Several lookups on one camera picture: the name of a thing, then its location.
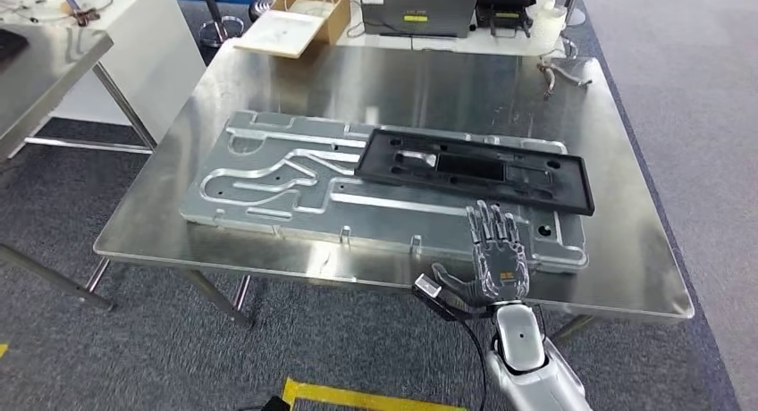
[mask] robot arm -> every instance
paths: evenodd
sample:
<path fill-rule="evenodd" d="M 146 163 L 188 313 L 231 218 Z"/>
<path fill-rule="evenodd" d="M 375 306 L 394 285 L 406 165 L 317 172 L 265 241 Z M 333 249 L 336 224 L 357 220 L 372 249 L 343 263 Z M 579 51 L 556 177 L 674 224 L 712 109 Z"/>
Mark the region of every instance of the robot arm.
<path fill-rule="evenodd" d="M 442 286 L 422 274 L 414 292 L 447 320 L 461 322 L 473 313 L 447 303 L 444 290 L 469 308 L 486 309 L 478 315 L 492 314 L 497 334 L 485 366 L 517 411 L 591 411 L 582 382 L 520 301 L 529 291 L 529 272 L 513 216 L 478 201 L 476 209 L 467 207 L 467 217 L 476 279 L 464 283 L 433 264 Z"/>
<path fill-rule="evenodd" d="M 495 310 L 498 333 L 487 352 L 487 372 L 518 411 L 591 411 L 585 387 L 532 309 L 514 303 Z"/>

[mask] metal stool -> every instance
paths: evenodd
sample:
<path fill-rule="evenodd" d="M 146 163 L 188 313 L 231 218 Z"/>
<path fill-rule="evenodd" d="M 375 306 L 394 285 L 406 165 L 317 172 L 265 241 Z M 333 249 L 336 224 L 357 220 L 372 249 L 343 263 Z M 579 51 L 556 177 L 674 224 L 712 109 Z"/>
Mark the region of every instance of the metal stool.
<path fill-rule="evenodd" d="M 245 23 L 234 16 L 221 16 L 215 0 L 206 0 L 211 21 L 204 23 L 198 31 L 200 44 L 219 47 L 229 38 L 238 38 L 245 31 Z"/>

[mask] laptop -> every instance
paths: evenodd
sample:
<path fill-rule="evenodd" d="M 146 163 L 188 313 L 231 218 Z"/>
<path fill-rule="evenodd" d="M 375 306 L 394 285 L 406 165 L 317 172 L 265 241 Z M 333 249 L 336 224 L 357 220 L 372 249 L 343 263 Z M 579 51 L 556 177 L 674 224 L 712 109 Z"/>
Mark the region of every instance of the laptop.
<path fill-rule="evenodd" d="M 476 0 L 360 0 L 366 34 L 465 38 Z"/>

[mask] black plastic tray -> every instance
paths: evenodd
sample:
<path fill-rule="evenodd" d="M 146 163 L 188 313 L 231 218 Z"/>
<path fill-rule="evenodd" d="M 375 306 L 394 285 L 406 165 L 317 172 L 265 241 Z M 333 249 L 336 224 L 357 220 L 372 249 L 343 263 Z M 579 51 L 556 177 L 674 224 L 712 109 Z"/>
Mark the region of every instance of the black plastic tray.
<path fill-rule="evenodd" d="M 585 161 L 579 156 L 377 129 L 355 174 L 557 212 L 594 213 Z"/>

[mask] screw hole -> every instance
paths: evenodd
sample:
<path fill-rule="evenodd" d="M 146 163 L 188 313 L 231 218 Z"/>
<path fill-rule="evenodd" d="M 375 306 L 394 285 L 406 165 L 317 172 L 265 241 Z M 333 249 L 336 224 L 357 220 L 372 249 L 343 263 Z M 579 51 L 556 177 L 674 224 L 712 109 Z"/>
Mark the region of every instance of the screw hole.
<path fill-rule="evenodd" d="M 548 225 L 542 225 L 541 227 L 537 228 L 537 232 L 539 232 L 543 237 L 550 237 L 552 235 L 552 229 Z"/>

